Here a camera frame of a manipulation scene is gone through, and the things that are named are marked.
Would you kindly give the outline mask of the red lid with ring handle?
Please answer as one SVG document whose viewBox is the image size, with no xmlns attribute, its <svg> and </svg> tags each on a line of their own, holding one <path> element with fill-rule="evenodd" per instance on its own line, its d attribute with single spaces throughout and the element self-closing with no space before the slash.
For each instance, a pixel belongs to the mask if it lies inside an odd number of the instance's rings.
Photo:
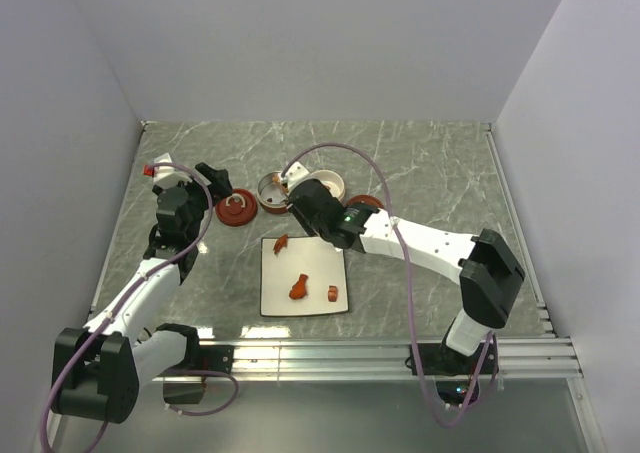
<svg viewBox="0 0 640 453">
<path fill-rule="evenodd" d="M 257 215 L 258 202 L 248 190 L 236 188 L 215 207 L 221 223 L 230 227 L 241 227 L 250 223 Z"/>
</svg>

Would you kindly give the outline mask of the red lid with white tab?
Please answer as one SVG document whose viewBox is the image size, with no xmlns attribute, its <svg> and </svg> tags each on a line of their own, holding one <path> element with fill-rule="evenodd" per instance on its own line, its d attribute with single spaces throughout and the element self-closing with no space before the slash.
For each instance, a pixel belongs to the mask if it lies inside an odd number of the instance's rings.
<svg viewBox="0 0 640 453">
<path fill-rule="evenodd" d="M 345 206 L 349 212 L 379 211 L 384 208 L 384 204 L 378 198 L 367 194 L 351 197 Z"/>
</svg>

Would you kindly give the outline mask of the small orange chicken wing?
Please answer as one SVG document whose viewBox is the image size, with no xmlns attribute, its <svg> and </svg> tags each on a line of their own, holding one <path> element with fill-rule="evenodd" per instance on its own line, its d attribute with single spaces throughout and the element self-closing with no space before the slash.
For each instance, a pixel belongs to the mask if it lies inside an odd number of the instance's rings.
<svg viewBox="0 0 640 453">
<path fill-rule="evenodd" d="M 284 234 L 275 241 L 273 246 L 273 253 L 275 255 L 278 255 L 280 251 L 287 246 L 288 239 L 289 239 L 289 236 L 287 234 Z"/>
</svg>

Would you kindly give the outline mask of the metal tongs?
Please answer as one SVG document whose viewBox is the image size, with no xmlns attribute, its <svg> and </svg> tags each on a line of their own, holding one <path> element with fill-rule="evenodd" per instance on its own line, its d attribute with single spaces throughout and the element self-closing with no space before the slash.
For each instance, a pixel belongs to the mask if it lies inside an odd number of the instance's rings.
<svg viewBox="0 0 640 453">
<path fill-rule="evenodd" d="M 278 203 L 285 203 L 288 199 L 288 188 L 282 183 L 282 180 L 280 184 L 275 183 L 273 181 L 273 176 L 272 183 L 274 186 L 274 192 L 272 193 L 272 198 Z"/>
</svg>

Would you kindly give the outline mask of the braised pork belly cube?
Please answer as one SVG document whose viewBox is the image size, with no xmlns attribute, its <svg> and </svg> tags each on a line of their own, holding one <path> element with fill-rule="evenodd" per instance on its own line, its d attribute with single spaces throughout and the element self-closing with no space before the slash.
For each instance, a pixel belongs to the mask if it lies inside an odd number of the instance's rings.
<svg viewBox="0 0 640 453">
<path fill-rule="evenodd" d="M 327 292 L 327 299 L 329 302 L 334 303 L 338 300 L 338 288 L 335 285 L 330 285 Z"/>
</svg>

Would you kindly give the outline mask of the large orange drumstick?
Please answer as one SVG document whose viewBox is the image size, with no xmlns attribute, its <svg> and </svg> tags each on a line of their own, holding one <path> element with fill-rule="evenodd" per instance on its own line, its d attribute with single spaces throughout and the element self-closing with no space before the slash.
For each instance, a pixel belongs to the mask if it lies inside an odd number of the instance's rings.
<svg viewBox="0 0 640 453">
<path fill-rule="evenodd" d="M 300 274 L 298 280 L 292 285 L 289 291 L 289 298 L 297 301 L 305 298 L 307 292 L 308 276 L 306 274 Z"/>
</svg>

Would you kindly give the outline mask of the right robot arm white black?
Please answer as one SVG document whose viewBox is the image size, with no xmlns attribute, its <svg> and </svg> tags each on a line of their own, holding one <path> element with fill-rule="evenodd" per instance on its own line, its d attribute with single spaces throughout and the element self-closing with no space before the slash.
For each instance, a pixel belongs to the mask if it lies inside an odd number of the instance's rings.
<svg viewBox="0 0 640 453">
<path fill-rule="evenodd" d="M 487 335 L 505 327 L 526 278 L 502 235 L 453 233 L 364 203 L 345 206 L 315 178 L 289 188 L 288 208 L 310 236 L 342 250 L 406 260 L 460 287 L 462 308 L 441 347 L 442 364 L 460 373 Z"/>
</svg>

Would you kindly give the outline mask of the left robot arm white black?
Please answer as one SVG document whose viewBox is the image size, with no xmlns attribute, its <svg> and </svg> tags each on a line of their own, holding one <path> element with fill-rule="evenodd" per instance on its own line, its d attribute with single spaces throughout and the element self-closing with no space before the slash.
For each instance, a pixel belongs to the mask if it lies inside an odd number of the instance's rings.
<svg viewBox="0 0 640 453">
<path fill-rule="evenodd" d="M 202 361 L 196 328 L 165 323 L 144 342 L 139 335 L 160 307 L 184 283 L 198 256 L 198 244 L 231 196 L 226 170 L 201 162 L 180 166 L 169 156 L 144 169 L 153 179 L 156 223 L 133 277 L 121 292 L 81 328 L 56 338 L 51 412 L 120 424 L 131 414 L 139 391 L 168 370 L 195 372 Z"/>
</svg>

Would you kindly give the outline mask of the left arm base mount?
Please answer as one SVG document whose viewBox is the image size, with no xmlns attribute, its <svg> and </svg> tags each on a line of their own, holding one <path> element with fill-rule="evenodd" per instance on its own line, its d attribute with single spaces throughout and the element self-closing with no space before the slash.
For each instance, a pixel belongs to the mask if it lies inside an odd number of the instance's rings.
<svg viewBox="0 0 640 453">
<path fill-rule="evenodd" d="M 234 347 L 230 345 L 202 346 L 198 330 L 195 327 L 164 323 L 156 331 L 171 331 L 179 333 L 187 339 L 185 359 L 174 367 L 179 373 L 187 371 L 206 371 L 231 373 L 234 357 Z M 199 405 L 205 397 L 207 377 L 201 376 L 199 383 L 165 383 L 163 398 L 172 406 L 181 404 Z"/>
</svg>

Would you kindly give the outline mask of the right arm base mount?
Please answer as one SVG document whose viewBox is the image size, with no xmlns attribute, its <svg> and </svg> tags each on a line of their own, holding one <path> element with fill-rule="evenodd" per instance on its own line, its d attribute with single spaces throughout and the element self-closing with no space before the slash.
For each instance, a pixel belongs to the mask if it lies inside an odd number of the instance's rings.
<svg viewBox="0 0 640 453">
<path fill-rule="evenodd" d="M 443 344 L 419 343 L 418 352 L 426 376 L 467 376 L 471 377 L 479 363 L 484 343 L 471 356 L 457 353 Z M 499 371 L 497 366 L 498 354 L 493 343 L 489 343 L 489 348 L 484 357 L 480 369 L 480 375 L 490 375 Z M 409 356 L 405 359 L 405 366 L 411 371 L 413 376 L 417 376 L 415 359 L 411 346 L 409 346 Z"/>
</svg>

